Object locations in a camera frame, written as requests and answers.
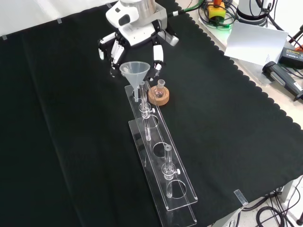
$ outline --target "black device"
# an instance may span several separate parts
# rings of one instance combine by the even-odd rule
[[[303,52],[283,48],[279,63],[290,68],[303,69]]]
[[[294,101],[303,98],[303,89],[301,86],[275,62],[271,61],[267,63],[263,67],[263,73],[267,77],[271,77],[277,81],[279,84],[285,87],[286,90],[292,93],[295,96]]]

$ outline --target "table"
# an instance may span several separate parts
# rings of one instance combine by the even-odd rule
[[[159,2],[176,10],[172,0]],[[110,77],[98,56],[96,40],[113,31],[106,11],[87,10],[0,42],[2,226],[159,224],[127,125],[128,83]],[[171,25],[180,42],[163,44],[171,100],[162,114],[205,227],[241,207],[235,190],[252,201],[302,174],[303,135],[186,15]],[[131,50],[126,61],[138,59],[152,62],[152,46]],[[283,175],[273,171],[285,162],[291,165],[281,166]],[[265,168],[272,170],[266,176]]]

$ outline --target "clear acrylic rack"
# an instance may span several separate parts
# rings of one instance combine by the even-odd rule
[[[148,100],[149,83],[142,81],[138,88],[140,97],[135,99],[134,88],[125,87],[135,116],[129,126],[161,224],[163,227],[195,225],[190,205],[198,201],[196,193],[159,107]]]

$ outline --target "green cable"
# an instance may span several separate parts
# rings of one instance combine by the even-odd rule
[[[199,5],[202,4],[203,1],[204,1],[204,0],[199,0],[199,2],[198,2],[196,5],[194,5],[194,6],[192,6],[192,7],[189,7],[189,8],[187,8],[187,9],[184,9],[184,11],[187,12],[187,11],[189,11],[189,10],[192,10],[192,9],[198,7]]]

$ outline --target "robotic hand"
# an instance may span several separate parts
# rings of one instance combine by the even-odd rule
[[[113,77],[120,75],[119,67],[129,48],[152,42],[154,66],[146,77],[153,80],[159,76],[164,54],[158,35],[172,46],[179,41],[167,22],[166,9],[155,0],[120,0],[106,17],[117,28],[98,42],[101,60],[107,57],[111,63],[110,74]],[[110,46],[113,46],[111,53],[108,51]]]

